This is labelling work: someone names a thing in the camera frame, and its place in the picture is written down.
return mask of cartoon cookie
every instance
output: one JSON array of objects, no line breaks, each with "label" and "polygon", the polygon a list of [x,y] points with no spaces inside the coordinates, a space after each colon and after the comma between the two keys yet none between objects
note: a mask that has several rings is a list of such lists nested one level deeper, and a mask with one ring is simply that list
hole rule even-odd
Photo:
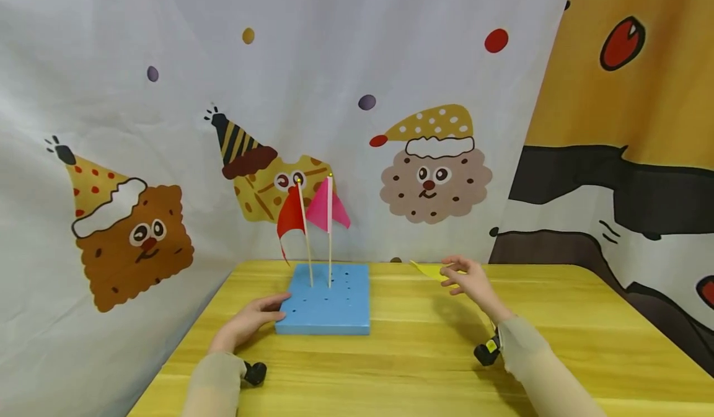
[{"label": "cartoon cookie", "polygon": [[414,224],[469,214],[487,197],[493,176],[475,148],[473,133],[466,108],[448,104],[408,116],[372,138],[372,147],[407,142],[382,173],[380,197],[389,211]]},{"label": "cartoon cookie", "polygon": [[56,136],[55,153],[74,188],[72,232],[99,312],[136,298],[193,263],[178,186],[149,187],[141,178],[77,157]]},{"label": "cartoon cookie", "polygon": [[308,206],[320,183],[332,173],[329,164],[309,155],[302,155],[296,163],[283,162],[275,149],[260,144],[216,107],[208,113],[211,118],[204,118],[216,128],[224,177],[233,180],[245,220],[277,223],[288,188],[301,180],[302,195]]}]

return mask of polka dot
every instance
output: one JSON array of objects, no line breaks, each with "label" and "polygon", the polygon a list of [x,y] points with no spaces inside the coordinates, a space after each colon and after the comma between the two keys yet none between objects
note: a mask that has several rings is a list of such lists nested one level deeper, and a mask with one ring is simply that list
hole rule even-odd
[{"label": "polka dot", "polygon": [[487,40],[483,43],[490,53],[497,53],[503,50],[507,44],[508,33],[503,28],[498,28],[490,32],[487,36]]},{"label": "polka dot", "polygon": [[373,97],[372,95],[365,95],[359,99],[357,102],[357,106],[361,108],[362,110],[369,110],[372,107],[375,107],[377,104],[377,98]]},{"label": "polka dot", "polygon": [[253,41],[255,40],[255,32],[253,31],[253,28],[246,28],[243,30],[243,42],[245,44],[252,44]]},{"label": "polka dot", "polygon": [[150,65],[149,68],[146,69],[146,77],[149,78],[151,82],[157,82],[159,80],[159,70],[157,70],[155,66]]}]

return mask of small flag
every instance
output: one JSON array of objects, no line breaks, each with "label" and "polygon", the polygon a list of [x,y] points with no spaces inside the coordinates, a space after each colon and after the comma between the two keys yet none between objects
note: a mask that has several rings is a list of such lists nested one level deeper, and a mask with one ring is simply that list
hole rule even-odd
[{"label": "small flag", "polygon": [[342,200],[332,190],[332,177],[327,177],[320,183],[320,187],[315,192],[315,196],[306,212],[308,221],[318,226],[325,233],[332,232],[332,223],[328,220],[328,205],[332,205],[332,219],[344,226],[344,228],[349,228],[351,225],[350,217],[347,215],[344,205],[342,205]]},{"label": "small flag", "polygon": [[[280,209],[280,214],[278,214],[278,240],[282,239],[288,231],[293,229],[299,229],[302,233],[305,233],[305,220],[302,219],[300,197],[298,188],[291,187],[290,190],[288,190],[288,197]],[[280,250],[283,252],[283,259],[287,262],[288,259],[285,257],[282,242],[280,243]]]}]

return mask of pink flag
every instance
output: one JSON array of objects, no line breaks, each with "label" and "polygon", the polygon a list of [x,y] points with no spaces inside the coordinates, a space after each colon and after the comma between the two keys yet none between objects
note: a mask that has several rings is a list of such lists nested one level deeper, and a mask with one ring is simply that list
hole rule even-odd
[{"label": "pink flag", "polygon": [[[332,211],[328,211],[329,205],[332,205]],[[327,177],[320,183],[320,188],[315,192],[315,196],[310,202],[305,215],[308,221],[318,226],[325,233],[329,233],[332,231],[332,223],[328,219],[330,212],[332,212],[334,221],[343,225],[344,228],[350,227],[350,217],[347,215],[344,205],[342,205],[342,200],[332,190],[332,177]]]}]

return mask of curtain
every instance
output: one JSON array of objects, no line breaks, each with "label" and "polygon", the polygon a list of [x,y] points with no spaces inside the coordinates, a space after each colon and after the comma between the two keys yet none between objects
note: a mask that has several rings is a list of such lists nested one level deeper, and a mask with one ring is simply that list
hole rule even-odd
[{"label": "curtain", "polygon": [[298,183],[488,258],[565,1],[0,0],[0,413],[125,415]]},{"label": "curtain", "polygon": [[568,0],[494,263],[573,263],[714,375],[714,5]]}]

